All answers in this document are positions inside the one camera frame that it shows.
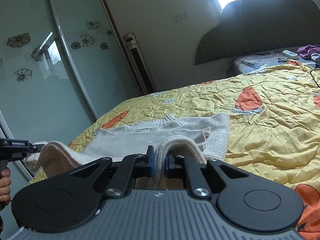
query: ribbed knit fabric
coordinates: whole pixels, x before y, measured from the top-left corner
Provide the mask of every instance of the ribbed knit fabric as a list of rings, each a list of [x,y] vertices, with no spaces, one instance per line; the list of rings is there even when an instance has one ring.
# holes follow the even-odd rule
[[[38,170],[42,166],[46,175],[51,177],[105,156],[117,162],[130,154],[145,154],[148,145],[153,145],[156,175],[148,182],[140,180],[140,187],[164,188],[166,185],[161,177],[163,178],[163,162],[168,150],[173,149],[174,155],[191,155],[201,163],[210,158],[224,160],[228,140],[229,115],[226,113],[179,119],[170,114],[160,120],[137,122],[131,126],[110,130],[99,128],[82,153],[77,153],[62,143],[50,142],[43,148],[40,157],[29,155],[26,165],[31,168],[38,157],[32,170]]]

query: curved headboard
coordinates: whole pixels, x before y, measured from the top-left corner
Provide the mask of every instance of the curved headboard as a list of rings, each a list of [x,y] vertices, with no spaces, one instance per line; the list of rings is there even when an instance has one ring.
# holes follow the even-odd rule
[[[234,55],[320,43],[320,10],[312,0],[237,0],[200,41],[195,65]]]

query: wall socket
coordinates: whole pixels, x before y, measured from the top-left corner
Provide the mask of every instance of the wall socket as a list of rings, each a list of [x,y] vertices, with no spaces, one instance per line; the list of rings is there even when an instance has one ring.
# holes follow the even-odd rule
[[[178,23],[178,22],[188,20],[188,19],[189,19],[188,12],[177,13],[172,16],[172,20],[174,23]]]
[[[181,16],[178,13],[172,16],[172,20],[174,23],[178,23],[182,21]]]

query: finger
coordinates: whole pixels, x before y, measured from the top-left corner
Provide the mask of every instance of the finger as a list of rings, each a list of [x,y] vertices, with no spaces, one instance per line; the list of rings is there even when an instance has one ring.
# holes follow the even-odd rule
[[[11,200],[10,195],[0,196],[0,202],[9,202]]]
[[[0,188],[7,187],[10,184],[11,184],[11,179],[10,178],[2,178],[2,179],[0,179]]]
[[[10,190],[9,186],[0,188],[0,196],[9,195],[10,192],[11,192],[11,190]]]
[[[6,168],[4,171],[2,171],[2,177],[10,177],[11,171],[9,168]]]

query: purple cloth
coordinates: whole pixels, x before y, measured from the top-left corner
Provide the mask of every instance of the purple cloth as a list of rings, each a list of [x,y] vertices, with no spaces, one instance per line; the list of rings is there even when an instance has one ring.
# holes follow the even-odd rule
[[[297,53],[304,59],[311,59],[312,53],[320,53],[320,48],[317,48],[312,45],[308,45],[306,47],[299,48]]]

